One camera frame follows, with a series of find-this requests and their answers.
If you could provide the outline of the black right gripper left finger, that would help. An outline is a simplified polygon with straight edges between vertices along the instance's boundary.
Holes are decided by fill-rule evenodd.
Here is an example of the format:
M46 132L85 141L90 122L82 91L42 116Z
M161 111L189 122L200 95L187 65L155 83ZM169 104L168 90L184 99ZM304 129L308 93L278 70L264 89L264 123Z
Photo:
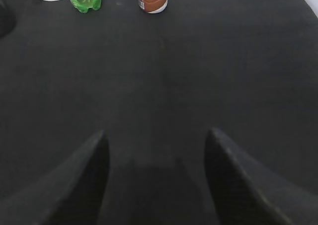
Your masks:
M110 170L103 131L36 183L0 202L2 225L95 225Z

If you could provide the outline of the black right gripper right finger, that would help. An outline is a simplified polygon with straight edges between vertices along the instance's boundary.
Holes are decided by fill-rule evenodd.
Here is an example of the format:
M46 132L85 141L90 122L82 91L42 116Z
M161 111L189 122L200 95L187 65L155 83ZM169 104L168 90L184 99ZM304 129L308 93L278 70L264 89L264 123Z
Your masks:
M204 168L222 225L316 225L318 197L247 154L223 131L208 131Z

